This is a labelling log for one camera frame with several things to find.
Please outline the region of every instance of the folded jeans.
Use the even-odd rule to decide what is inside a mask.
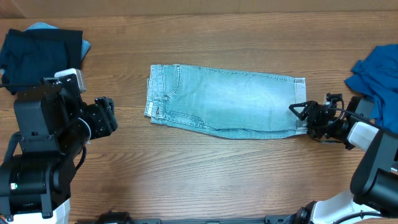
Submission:
[[[304,78],[152,65],[145,115],[155,124],[224,138],[279,139],[307,132],[289,110],[304,101]]]

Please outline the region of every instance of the blue cloth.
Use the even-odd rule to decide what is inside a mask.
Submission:
[[[155,124],[223,138],[279,139],[307,133],[289,110],[304,101],[304,78],[152,65],[144,114]]]
[[[31,29],[58,29],[58,27],[48,25],[44,22],[36,22],[35,24],[31,25],[28,27],[26,30],[31,30]],[[86,56],[88,50],[91,48],[91,44],[87,40],[83,40],[81,43],[81,59]]]
[[[351,70],[345,83],[374,101],[371,118],[380,127],[398,133],[398,45],[377,46]]]

